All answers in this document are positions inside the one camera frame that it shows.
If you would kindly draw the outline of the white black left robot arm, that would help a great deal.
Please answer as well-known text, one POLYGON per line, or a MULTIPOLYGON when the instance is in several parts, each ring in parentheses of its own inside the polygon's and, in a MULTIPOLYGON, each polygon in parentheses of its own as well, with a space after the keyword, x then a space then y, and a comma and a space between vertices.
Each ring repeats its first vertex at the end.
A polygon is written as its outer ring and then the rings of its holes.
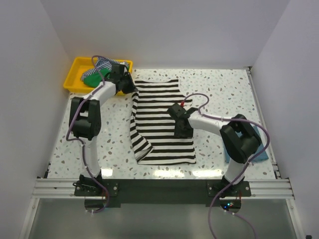
POLYGON ((108 193, 102 183, 97 155, 97 137, 102 126, 101 106, 118 92, 128 94, 136 89, 124 63, 113 64, 108 73, 102 74, 99 70, 97 73, 101 77, 99 85, 87 95, 71 100, 69 129, 66 134, 66 140, 78 141, 82 150, 83 172, 75 187, 91 195, 108 193))

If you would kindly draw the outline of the black white striped tank top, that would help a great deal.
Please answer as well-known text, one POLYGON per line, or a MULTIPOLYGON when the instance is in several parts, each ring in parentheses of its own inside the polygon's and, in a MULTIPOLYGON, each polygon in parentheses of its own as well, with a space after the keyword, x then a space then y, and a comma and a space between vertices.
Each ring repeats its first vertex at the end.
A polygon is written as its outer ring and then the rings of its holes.
POLYGON ((195 164, 193 139, 174 136, 175 121, 167 111, 173 104, 185 100, 179 89, 179 80, 137 80, 135 86, 130 139, 137 164, 195 164))

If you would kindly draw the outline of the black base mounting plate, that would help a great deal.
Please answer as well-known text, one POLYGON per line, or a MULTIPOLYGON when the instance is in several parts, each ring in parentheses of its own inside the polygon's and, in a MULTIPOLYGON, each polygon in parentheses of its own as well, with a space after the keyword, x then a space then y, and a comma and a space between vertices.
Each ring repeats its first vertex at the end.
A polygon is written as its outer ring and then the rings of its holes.
POLYGON ((225 184, 218 179, 101 179, 73 183, 74 195, 86 209, 119 208, 123 204, 202 204, 209 206, 225 184))

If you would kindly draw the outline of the green garment in tray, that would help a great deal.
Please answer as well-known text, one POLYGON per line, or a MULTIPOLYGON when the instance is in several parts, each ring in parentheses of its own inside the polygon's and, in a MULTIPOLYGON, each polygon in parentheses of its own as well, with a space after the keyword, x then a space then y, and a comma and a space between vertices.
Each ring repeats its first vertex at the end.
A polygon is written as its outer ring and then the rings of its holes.
POLYGON ((96 88, 99 86, 100 82, 102 81, 102 77, 98 72, 95 73, 84 73, 81 76, 81 80, 83 83, 91 88, 96 88))

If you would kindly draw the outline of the aluminium frame rail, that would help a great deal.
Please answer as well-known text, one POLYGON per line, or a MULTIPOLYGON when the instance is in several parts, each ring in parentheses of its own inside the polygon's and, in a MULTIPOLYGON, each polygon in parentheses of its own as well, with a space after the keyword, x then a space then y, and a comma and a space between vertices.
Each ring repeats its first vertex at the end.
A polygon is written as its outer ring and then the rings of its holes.
MULTIPOLYGON (((39 199, 74 198, 75 179, 36 179, 31 196, 39 199)), ((288 179, 250 180, 252 199, 294 199, 294 193, 288 179)))

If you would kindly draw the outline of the blue ribbed tank top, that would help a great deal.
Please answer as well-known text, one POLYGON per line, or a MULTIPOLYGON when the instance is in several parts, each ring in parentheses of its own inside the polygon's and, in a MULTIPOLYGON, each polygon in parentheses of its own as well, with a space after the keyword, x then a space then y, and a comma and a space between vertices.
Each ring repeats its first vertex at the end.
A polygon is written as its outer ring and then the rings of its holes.
MULTIPOLYGON (((253 129, 258 134, 258 136, 260 136, 259 128, 256 125, 253 125, 253 129)), ((262 143, 258 147, 258 150, 256 151, 256 153, 259 153, 263 148, 264 148, 264 144, 262 143)), ((225 163, 229 163, 231 158, 230 158, 225 146, 224 146, 224 154, 225 154, 225 163)), ((254 158, 252 163, 260 163, 260 162, 266 161, 268 159, 269 159, 269 157, 268 157, 266 151, 263 151, 260 155, 258 155, 256 158, 254 158)))

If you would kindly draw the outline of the blue white striped tank top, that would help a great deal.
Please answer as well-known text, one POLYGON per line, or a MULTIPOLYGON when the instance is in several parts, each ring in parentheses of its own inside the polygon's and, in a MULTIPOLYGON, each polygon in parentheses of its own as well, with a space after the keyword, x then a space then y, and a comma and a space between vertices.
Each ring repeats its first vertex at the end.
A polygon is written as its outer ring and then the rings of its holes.
POLYGON ((112 70, 113 64, 123 64, 127 68, 130 67, 130 64, 128 61, 119 61, 119 60, 114 60, 114 59, 99 56, 97 57, 95 67, 85 71, 84 73, 100 72, 104 76, 105 74, 107 74, 108 72, 112 70))

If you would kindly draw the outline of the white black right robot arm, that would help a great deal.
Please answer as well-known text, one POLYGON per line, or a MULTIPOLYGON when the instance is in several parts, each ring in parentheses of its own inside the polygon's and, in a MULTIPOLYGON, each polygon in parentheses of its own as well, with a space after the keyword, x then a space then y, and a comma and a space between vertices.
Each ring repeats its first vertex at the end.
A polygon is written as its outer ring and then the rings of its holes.
POLYGON ((174 137, 192 138, 193 131, 200 129, 222 138, 230 160, 227 171, 215 186, 215 190, 223 190, 229 196, 238 192, 239 184, 244 179, 244 167, 262 144, 251 122, 241 114, 233 118, 222 118, 202 114, 199 109, 193 107, 186 110, 177 103, 169 107, 167 112, 174 120, 174 137))

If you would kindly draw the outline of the yellow plastic tray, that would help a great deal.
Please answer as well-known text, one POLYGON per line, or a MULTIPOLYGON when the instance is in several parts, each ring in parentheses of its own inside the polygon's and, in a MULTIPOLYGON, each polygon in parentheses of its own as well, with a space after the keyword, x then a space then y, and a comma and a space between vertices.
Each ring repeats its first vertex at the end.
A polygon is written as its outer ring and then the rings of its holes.
MULTIPOLYGON (((97 55, 93 57, 76 57, 75 60, 72 63, 72 66, 69 70, 69 73, 64 81, 63 87, 67 89, 71 93, 84 93, 88 94, 90 96, 95 96, 98 94, 102 94, 106 92, 108 87, 111 87, 113 83, 107 82, 107 74, 104 76, 100 74, 102 77, 102 81, 100 82, 99 86, 96 88, 91 88, 86 86, 83 81, 81 80, 82 74, 95 67, 95 63, 97 61, 97 55)), ((133 62, 130 60, 119 60, 119 61, 128 61, 130 64, 130 67, 128 68, 128 71, 132 75, 132 67, 133 62)), ((122 92, 118 92, 116 95, 124 95, 122 92)))

